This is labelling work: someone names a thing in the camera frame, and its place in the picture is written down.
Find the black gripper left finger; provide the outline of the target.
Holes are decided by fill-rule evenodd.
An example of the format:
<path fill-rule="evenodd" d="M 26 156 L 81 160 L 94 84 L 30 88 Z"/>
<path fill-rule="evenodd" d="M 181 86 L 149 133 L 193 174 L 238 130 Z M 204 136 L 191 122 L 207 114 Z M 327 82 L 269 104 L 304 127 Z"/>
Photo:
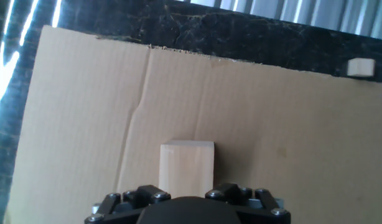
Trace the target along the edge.
<path fill-rule="evenodd" d="M 136 190 L 110 193 L 92 206 L 92 213 L 84 220 L 90 223 L 119 223 L 136 219 L 150 205 L 171 199 L 171 194 L 154 185 L 143 185 Z"/>

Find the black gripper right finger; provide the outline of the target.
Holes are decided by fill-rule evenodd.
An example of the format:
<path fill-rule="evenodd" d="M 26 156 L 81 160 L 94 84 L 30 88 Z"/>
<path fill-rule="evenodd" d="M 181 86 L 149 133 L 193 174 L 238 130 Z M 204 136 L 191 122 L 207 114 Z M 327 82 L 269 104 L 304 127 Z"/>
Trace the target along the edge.
<path fill-rule="evenodd" d="M 291 224 L 291 213 L 267 189 L 224 183 L 209 190 L 205 198 L 228 205 L 241 223 Z"/>

